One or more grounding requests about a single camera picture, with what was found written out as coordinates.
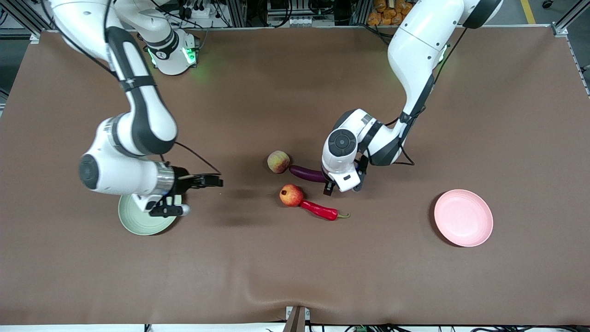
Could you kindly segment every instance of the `brown tablecloth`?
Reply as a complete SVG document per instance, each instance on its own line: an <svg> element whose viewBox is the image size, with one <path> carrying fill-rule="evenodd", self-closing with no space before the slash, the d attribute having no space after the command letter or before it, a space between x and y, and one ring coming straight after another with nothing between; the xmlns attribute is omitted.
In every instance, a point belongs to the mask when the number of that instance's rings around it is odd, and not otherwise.
<svg viewBox="0 0 590 332"><path fill-rule="evenodd" d="M409 136L417 165L371 167L360 193L331 198L264 161L282 149L319 168L344 111L399 115L381 40L215 31L199 62L155 78L179 141L225 187L190 191L189 216L141 237L118 197L78 179L97 125L129 109L118 84L56 34L29 46L0 119L0 323L243 323L300 304L332 324L590 324L590 102L549 28L469 31ZM166 157L208 171L182 149ZM352 218L282 207L286 183ZM433 229L434 200L455 188L491 207L484 245Z"/></svg>

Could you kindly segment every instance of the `peach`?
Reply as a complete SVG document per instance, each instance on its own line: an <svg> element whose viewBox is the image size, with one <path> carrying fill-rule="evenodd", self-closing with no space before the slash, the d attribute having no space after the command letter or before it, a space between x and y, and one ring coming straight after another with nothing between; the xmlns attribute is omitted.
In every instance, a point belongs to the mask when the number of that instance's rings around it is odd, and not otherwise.
<svg viewBox="0 0 590 332"><path fill-rule="evenodd" d="M282 173L289 167L291 159L283 151L274 151L266 159L268 167L274 173Z"/></svg>

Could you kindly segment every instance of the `wire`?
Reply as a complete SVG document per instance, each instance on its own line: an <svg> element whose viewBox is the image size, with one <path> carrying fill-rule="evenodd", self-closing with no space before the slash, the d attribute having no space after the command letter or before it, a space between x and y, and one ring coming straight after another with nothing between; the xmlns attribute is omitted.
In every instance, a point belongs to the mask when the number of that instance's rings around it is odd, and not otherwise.
<svg viewBox="0 0 590 332"><path fill-rule="evenodd" d="M258 8L257 8L257 14L258 14L258 19L260 20L260 22L262 23L263 26L268 27L268 23L266 21L266 19L263 17L262 13L263 13L263 7L262 5L264 4L264 0L260 0L258 2Z"/></svg>
<svg viewBox="0 0 590 332"><path fill-rule="evenodd" d="M199 51L205 47L205 42L207 41L207 36L209 35L209 30L211 29L207 29L207 31L205 32L205 38L203 38L203 43L199 46Z"/></svg>
<svg viewBox="0 0 590 332"><path fill-rule="evenodd" d="M325 11L322 12L322 10L320 9L320 5L319 4L317 4L317 9L312 8L312 2L313 2L313 0L309 0L307 2L307 8L312 13L314 13L316 15L328 15L328 14L332 14L334 12L334 6L336 5L336 3L334 2L333 5L329 9L327 9L327 10L325 10Z"/></svg>
<svg viewBox="0 0 590 332"><path fill-rule="evenodd" d="M104 64L102 64L101 62L99 62L95 57L91 56L86 50L84 50L83 48L81 48L78 44L76 44L70 37L68 37L68 35L66 35L55 23L55 20L53 18L53 16L50 16L49 13L47 12L47 7L45 6L45 2L46 0L42 0L41 1L41 8L43 9L43 13L45 14L45 16L47 16L47 18L49 18L49 20L51 21L51 25L53 25L55 27L55 29L67 40L70 42L70 44L72 44L73 46L75 46L75 48L78 49L78 51L80 51L82 54L84 54L85 56L87 56L90 60L92 60L94 63L98 64L102 69L106 70L109 74L111 74L114 78L116 78L117 80L119 79L117 77L117 74L113 71L111 71L108 67L106 67Z"/></svg>
<svg viewBox="0 0 590 332"><path fill-rule="evenodd" d="M194 25L194 26L195 26L195 28L196 28L196 27L199 27L200 29L205 29L204 27L202 27L202 26L198 25L198 24L197 24L197 23L195 23L195 22L191 22L191 21L187 20L186 18L182 18L182 17L180 17L180 16L177 16L177 15L171 14L169 11L165 10L165 9L164 9L164 8L162 8L160 5L158 5L158 4L157 4L157 3L156 3L154 0L150 0L150 1L151 1L151 2L152 2L154 5L156 5L156 7L157 7L159 10L163 11L164 13L166 13L166 15L169 15L169 16L175 17L175 18L177 18L177 19L179 19L179 20L181 20L181 21L184 21L184 22L190 23L190 24Z"/></svg>
<svg viewBox="0 0 590 332"><path fill-rule="evenodd" d="M403 145L401 146L401 148L402 148L402 153L404 154L404 156L406 157L406 159L407 159L409 162L405 162L405 161L396 161L396 162L394 162L394 164L397 164L397 165L408 165L408 166L416 166L416 163L415 163L415 162L412 160L412 158L410 158L410 157L409 157L409 155L408 155L408 154L405 152L405 149L404 149L404 146L403 146Z"/></svg>
<svg viewBox="0 0 590 332"><path fill-rule="evenodd" d="M111 0L107 0L107 6L104 9L104 18L103 18L103 37L104 37L104 43L107 45L109 44L109 38L107 37L107 17L109 16L110 3L111 3Z"/></svg>
<svg viewBox="0 0 590 332"><path fill-rule="evenodd" d="M473 330L471 330L471 332L478 332L478 331L484 331L484 332L525 332L525 331L530 330L531 328L534 328L534 327L537 327L537 325L526 326L526 327L522 327L522 328L519 328L519 326L514 326L514 325L494 326L495 330L491 330L489 328L477 327L477 328L474 328Z"/></svg>
<svg viewBox="0 0 590 332"><path fill-rule="evenodd" d="M215 1L215 3L217 4L217 6L214 5L214 7L217 11L217 14L219 14L219 17L221 18L221 21L223 21L223 23L225 23L225 25L227 25L228 28L231 28L231 24L229 24L229 22L225 18L225 15L223 14L223 11L221 10L221 5L217 1Z"/></svg>
<svg viewBox="0 0 590 332"><path fill-rule="evenodd" d="M291 0L285 0L285 4L285 19L283 19L283 22L281 22L281 24L277 25L275 28L284 26L285 23L289 22L289 19L291 18L291 14L293 13L293 4L291 3Z"/></svg>
<svg viewBox="0 0 590 332"><path fill-rule="evenodd" d="M394 36L394 35L386 34L384 32L379 32L379 30L377 30L377 29L373 30L370 26L368 26L368 25L366 25L364 23L354 23L353 25L358 25L360 27L363 27L363 28L369 30L370 32L372 32L374 34L380 34L383 37L391 38L391 37Z"/></svg>
<svg viewBox="0 0 590 332"><path fill-rule="evenodd" d="M395 118L395 120L393 120L392 122L390 122L390 123L386 123L386 124L385 124L385 126L386 126L386 127L387 127L387 126L391 126L391 125L393 125L393 124L394 124L394 123L395 123L397 120L399 120L399 116L398 116L397 118Z"/></svg>
<svg viewBox="0 0 590 332"><path fill-rule="evenodd" d="M178 144L181 147L187 149L190 153L194 154L197 158L199 158L202 162L206 163L207 166L211 167L216 173L215 174L211 174L211 175L221 175L221 172L215 168L215 166L211 165L210 162L208 162L207 160L205 160L205 158L201 157L198 153L196 153L195 151L193 151L191 148L189 148L188 146L180 143L180 142L174 142L174 144Z"/></svg>
<svg viewBox="0 0 590 332"><path fill-rule="evenodd" d="M434 84L437 84L438 81L438 77L440 76L441 72L443 71L443 67L444 65L447 63L448 58L451 57L451 54L453 53L453 51L455 50L455 48L457 47L457 45L459 45L459 42L461 41L461 39L463 38L463 36L465 35L465 32L467 32L467 28L463 29L463 32L461 33L461 35L459 36L459 39L457 39L457 42L453 45L453 48L451 48L451 51L448 53L447 58L444 59L444 61L441 64L441 68L438 70L437 73L437 77L434 79Z"/></svg>
<svg viewBox="0 0 590 332"><path fill-rule="evenodd" d="M6 22L6 19L8 18L8 13L2 9L2 11L0 12L0 19L2 19L2 22L0 22L0 25L4 24L4 22Z"/></svg>
<svg viewBox="0 0 590 332"><path fill-rule="evenodd" d="M389 46L389 43L387 42L387 40L385 40L385 38L383 38L383 34L381 34L381 32L379 32L379 29L377 29L377 26L375 26L375 31L377 32L377 35L379 36L379 38L381 39L381 41Z"/></svg>

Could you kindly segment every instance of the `metal frame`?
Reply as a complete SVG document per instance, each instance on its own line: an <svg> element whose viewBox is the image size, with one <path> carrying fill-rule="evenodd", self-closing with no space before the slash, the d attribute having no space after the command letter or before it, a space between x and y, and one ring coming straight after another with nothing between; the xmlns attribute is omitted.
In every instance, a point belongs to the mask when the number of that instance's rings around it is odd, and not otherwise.
<svg viewBox="0 0 590 332"><path fill-rule="evenodd" d="M0 40L29 39L31 32L28 29L0 29Z"/></svg>
<svg viewBox="0 0 590 332"><path fill-rule="evenodd" d="M590 98L590 90L588 89L588 85L586 84L586 79L584 78L584 71L585 69L580 66L578 63L578 58L576 58L576 54L573 52L572 44L569 42L568 36L565 36L565 39L568 41L569 51L572 53L573 62L576 64L576 68L578 68L578 74L580 74L580 78L582 79L582 84L584 84L584 89L586 89L586 94Z"/></svg>
<svg viewBox="0 0 590 332"><path fill-rule="evenodd" d="M12 15L12 18L37 37L43 30L51 28L49 23L25 0L0 0L0 5Z"/></svg>
<svg viewBox="0 0 590 332"><path fill-rule="evenodd" d="M246 26L246 4L241 0L227 0L227 8L230 12L231 26L244 28Z"/></svg>
<svg viewBox="0 0 590 332"><path fill-rule="evenodd" d="M372 0L359 0L356 3L355 8L353 8L352 16L350 17L350 24L366 24L371 10L373 10Z"/></svg>
<svg viewBox="0 0 590 332"><path fill-rule="evenodd" d="M565 37L567 27L574 22L590 6L590 0L579 0L559 21L551 24L555 37Z"/></svg>
<svg viewBox="0 0 590 332"><path fill-rule="evenodd" d="M2 97L4 99L8 99L8 91L4 90L1 87L0 87L0 97Z"/></svg>

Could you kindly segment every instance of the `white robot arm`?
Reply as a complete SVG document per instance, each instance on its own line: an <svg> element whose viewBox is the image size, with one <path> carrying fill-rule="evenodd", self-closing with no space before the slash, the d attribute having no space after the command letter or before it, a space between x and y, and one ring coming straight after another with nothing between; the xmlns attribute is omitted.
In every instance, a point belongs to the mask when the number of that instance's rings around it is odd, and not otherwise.
<svg viewBox="0 0 590 332"><path fill-rule="evenodd" d="M130 104L129 112L108 118L99 125L92 146L81 158L80 180L88 189L99 193L130 194L140 209L153 216L187 214L188 206L155 207L158 202L166 201L162 200L165 196L183 194L189 188L222 186L223 181L217 175L193 176L184 168L146 157L168 152L176 141L178 129L135 40L123 29L116 12L112 8L105 10L106 5L106 0L51 2L60 30L78 47L109 62ZM164 30L160 36L166 35L164 39L168 42L174 39L178 42L178 34L170 25L166 29L161 23L154 23ZM154 34L149 27L144 31L144 39ZM169 49L169 55L173 54L178 44ZM173 58L166 60L178 62Z"/></svg>
<svg viewBox="0 0 590 332"><path fill-rule="evenodd" d="M394 34L388 48L391 69L402 83L406 103L393 128L362 109L344 113L324 143L322 170L326 194L360 190L370 162L391 165L402 152L416 118L434 87L432 71L457 24L479 28L498 12L503 0L419 0ZM355 165L356 154L362 154Z"/></svg>

